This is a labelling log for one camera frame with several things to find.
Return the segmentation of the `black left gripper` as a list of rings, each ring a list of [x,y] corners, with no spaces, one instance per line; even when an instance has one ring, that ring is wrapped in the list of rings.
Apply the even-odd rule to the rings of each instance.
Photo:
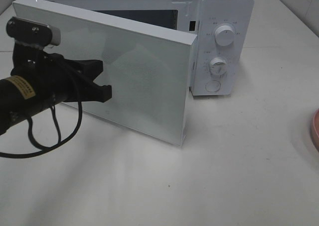
[[[13,48],[11,75],[24,78],[35,91],[37,100],[42,102],[104,103],[112,98],[111,85],[99,86],[94,83],[103,72],[103,61],[66,59],[67,65],[91,82],[75,85],[71,73],[53,57],[54,55],[40,49],[16,43]]]

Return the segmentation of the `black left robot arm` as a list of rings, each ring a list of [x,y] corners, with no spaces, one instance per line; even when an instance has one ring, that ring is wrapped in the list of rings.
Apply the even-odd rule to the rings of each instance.
[[[70,60],[61,54],[15,44],[13,69],[0,81],[1,134],[61,102],[101,102],[112,98],[110,85],[94,80],[103,72],[101,60]]]

